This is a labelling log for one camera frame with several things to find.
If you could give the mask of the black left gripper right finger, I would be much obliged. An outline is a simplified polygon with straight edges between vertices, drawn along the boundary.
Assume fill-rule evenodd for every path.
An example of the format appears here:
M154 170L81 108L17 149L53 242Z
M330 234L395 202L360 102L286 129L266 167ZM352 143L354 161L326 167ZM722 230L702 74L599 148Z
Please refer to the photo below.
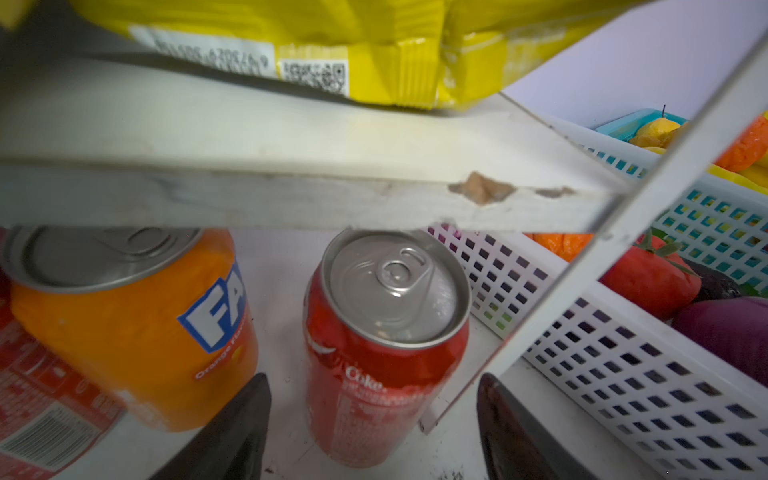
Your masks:
M490 479L593 479L493 374L481 376L476 404Z

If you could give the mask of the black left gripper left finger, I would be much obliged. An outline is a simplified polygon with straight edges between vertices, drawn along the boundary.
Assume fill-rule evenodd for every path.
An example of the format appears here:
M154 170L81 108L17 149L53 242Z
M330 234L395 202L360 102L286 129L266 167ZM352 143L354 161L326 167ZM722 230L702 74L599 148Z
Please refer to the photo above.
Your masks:
M256 374L152 480L261 478L271 392Z

